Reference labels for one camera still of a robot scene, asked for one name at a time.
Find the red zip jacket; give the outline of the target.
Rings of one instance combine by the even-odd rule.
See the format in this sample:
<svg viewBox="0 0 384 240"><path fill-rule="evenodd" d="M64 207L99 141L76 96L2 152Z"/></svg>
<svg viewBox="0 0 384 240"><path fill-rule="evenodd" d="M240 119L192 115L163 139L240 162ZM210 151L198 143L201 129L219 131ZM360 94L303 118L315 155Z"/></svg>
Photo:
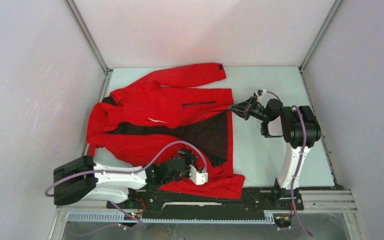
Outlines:
<svg viewBox="0 0 384 240"><path fill-rule="evenodd" d="M197 63L150 72L112 91L92 109L87 154L104 148L134 167L163 163L179 149L203 155L208 182L182 179L161 190L212 198L239 199L245 177L234 172L234 102L229 88L207 88L227 77L221 63Z"/></svg>

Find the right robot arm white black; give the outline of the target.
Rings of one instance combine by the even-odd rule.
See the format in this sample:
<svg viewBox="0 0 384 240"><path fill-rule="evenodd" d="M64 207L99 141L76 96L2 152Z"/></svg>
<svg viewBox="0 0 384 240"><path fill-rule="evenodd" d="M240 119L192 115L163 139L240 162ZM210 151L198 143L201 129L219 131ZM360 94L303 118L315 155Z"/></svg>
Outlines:
<svg viewBox="0 0 384 240"><path fill-rule="evenodd" d="M286 152L280 174L275 179L271 204L284 209L298 196L302 167L311 148L322 136L320 124L308 105L285 106L275 95L262 105L262 91L249 99L232 104L228 109L244 119L261 121L260 132L265 138L283 138Z"/></svg>

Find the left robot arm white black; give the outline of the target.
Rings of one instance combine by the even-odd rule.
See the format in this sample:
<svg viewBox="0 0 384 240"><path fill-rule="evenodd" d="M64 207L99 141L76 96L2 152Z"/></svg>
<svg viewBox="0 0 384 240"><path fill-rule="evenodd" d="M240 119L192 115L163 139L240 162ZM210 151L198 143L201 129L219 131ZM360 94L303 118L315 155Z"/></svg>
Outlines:
<svg viewBox="0 0 384 240"><path fill-rule="evenodd" d="M56 206L81 200L107 201L133 208L138 194L132 190L158 189L171 182L190 179L196 186L207 183L208 173L197 165L198 157L189 149L162 163L137 167L110 167L82 156L53 170L53 185L47 192Z"/></svg>

